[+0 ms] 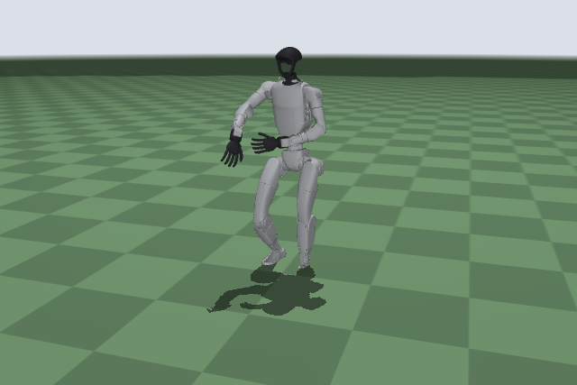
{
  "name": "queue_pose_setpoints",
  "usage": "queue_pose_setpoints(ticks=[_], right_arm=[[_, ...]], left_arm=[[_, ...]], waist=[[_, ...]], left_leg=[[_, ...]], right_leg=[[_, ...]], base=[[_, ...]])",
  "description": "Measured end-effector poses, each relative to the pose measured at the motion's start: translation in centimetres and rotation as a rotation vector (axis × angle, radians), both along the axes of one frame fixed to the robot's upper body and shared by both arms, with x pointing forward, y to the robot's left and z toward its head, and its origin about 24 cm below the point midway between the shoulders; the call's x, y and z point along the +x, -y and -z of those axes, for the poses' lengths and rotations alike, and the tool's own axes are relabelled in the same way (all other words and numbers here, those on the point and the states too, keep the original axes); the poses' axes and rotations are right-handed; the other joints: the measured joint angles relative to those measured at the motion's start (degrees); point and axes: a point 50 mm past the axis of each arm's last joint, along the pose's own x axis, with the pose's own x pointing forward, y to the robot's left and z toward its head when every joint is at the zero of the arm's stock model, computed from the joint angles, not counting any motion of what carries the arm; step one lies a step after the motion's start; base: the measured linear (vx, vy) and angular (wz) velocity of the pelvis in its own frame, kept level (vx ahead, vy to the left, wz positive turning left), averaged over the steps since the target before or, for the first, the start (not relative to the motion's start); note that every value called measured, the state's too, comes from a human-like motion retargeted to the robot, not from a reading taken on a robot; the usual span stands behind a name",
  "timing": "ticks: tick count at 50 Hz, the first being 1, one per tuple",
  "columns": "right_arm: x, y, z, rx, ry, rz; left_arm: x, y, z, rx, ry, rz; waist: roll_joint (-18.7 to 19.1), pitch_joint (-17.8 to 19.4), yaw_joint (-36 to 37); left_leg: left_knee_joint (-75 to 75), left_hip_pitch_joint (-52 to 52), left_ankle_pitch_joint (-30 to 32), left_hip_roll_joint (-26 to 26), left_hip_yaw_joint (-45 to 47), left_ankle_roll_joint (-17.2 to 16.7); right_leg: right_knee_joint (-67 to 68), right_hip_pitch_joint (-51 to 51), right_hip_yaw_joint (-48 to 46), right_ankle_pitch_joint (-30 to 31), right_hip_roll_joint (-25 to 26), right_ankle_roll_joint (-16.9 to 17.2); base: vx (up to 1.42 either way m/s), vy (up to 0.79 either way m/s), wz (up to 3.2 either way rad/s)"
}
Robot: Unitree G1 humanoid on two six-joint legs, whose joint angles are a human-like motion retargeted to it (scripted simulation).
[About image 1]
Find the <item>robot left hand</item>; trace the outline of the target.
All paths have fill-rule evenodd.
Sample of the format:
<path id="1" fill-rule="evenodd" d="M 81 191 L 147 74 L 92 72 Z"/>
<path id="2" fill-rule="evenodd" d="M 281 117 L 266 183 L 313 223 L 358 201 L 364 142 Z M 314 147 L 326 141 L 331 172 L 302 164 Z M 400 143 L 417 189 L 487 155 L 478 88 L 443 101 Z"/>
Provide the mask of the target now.
<path id="1" fill-rule="evenodd" d="M 262 136 L 264 136 L 264 137 L 266 137 L 266 138 L 264 138 L 264 139 L 253 139 L 253 138 L 252 138 L 252 141 L 256 141 L 256 142 L 259 142 L 259 143 L 251 143 L 251 145 L 255 145 L 255 146 L 256 146 L 256 145 L 257 145 L 257 146 L 258 146 L 258 145 L 263 145 L 263 146 L 261 146 L 261 147 L 252 147 L 252 148 L 253 148 L 254 150 L 261 150 L 261 149 L 266 149 L 266 150 L 255 151 L 255 153 L 263 153 L 263 152 L 266 152 L 266 151 L 273 151 L 273 150 L 275 150 L 277 147 L 278 147 L 279 149 L 288 148 L 288 147 L 281 147 L 281 141 L 280 141 L 281 139 L 286 139 L 286 138 L 288 138 L 288 136 L 280 136 L 280 137 L 278 137 L 277 139 L 275 139 L 274 137 L 270 137 L 269 135 L 267 135 L 267 134 L 265 134 L 265 133 L 258 133 L 258 135 L 262 135 Z"/>

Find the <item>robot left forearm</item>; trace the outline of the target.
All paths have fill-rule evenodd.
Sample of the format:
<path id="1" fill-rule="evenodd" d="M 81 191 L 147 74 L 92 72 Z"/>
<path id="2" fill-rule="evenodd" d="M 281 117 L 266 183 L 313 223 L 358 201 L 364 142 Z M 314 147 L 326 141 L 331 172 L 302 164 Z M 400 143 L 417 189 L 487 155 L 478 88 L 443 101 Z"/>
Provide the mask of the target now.
<path id="1" fill-rule="evenodd" d="M 289 146 L 296 147 L 299 144 L 305 142 L 312 142 L 313 140 L 321 136 L 324 132 L 325 132 L 324 126 L 321 124 L 316 124 L 311 129 L 304 130 L 304 132 L 297 133 L 297 135 L 291 134 L 288 138 L 281 139 L 280 140 L 281 147 L 289 147 Z"/>

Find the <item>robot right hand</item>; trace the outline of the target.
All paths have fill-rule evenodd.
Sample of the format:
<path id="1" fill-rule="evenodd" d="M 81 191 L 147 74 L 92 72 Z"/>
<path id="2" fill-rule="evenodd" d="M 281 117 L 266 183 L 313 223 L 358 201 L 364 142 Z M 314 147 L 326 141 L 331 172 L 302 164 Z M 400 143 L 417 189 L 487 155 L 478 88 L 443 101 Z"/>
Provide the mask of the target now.
<path id="1" fill-rule="evenodd" d="M 242 134 L 242 136 L 243 136 L 243 134 Z M 230 161 L 228 167 L 230 167 L 232 165 L 232 163 L 234 161 L 234 156 L 235 156 L 235 161 L 234 161 L 233 167 L 235 167 L 235 165 L 238 161 L 239 153 L 240 153 L 240 161 L 243 160 L 243 151 L 241 149 L 242 146 L 239 143 L 242 140 L 242 136 L 241 136 L 241 138 L 239 136 L 235 136 L 234 135 L 234 129 L 231 131 L 230 142 L 227 144 L 226 151 L 224 153 L 224 157 L 221 159 L 221 161 L 223 161 L 225 159 L 227 153 L 229 152 L 228 157 L 227 157 L 224 165 L 227 164 L 227 162 L 230 160 L 231 155 L 232 155 L 232 158 L 231 158 L 231 161 Z"/>

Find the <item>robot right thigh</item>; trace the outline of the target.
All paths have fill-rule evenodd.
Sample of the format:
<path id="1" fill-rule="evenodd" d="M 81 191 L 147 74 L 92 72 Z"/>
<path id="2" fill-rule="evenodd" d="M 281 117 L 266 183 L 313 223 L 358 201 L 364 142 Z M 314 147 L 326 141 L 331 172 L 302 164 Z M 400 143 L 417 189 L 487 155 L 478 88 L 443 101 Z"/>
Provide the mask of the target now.
<path id="1" fill-rule="evenodd" d="M 283 177 L 286 173 L 287 170 L 283 167 L 281 156 L 267 161 L 260 177 L 255 199 L 254 220 L 256 227 L 268 229 L 272 224 L 273 218 L 269 214 L 270 204 L 279 186 L 278 178 Z"/>

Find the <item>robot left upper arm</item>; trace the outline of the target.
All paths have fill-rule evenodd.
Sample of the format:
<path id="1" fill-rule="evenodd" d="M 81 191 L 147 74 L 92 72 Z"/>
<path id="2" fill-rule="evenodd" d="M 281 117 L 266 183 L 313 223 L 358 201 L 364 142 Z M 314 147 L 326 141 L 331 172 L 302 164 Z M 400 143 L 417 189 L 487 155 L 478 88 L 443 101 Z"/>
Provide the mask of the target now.
<path id="1" fill-rule="evenodd" d="M 305 96 L 306 101 L 309 102 L 309 104 L 310 104 L 311 115 L 313 116 L 313 118 L 316 121 L 316 123 L 312 127 L 314 127 L 316 124 L 321 124 L 324 126 L 325 131 L 326 131 L 322 91 L 318 88 L 315 88 L 315 87 L 306 86 L 306 87 L 304 87 L 304 96 Z M 324 134 L 325 134 L 325 132 L 322 135 L 324 135 Z"/>

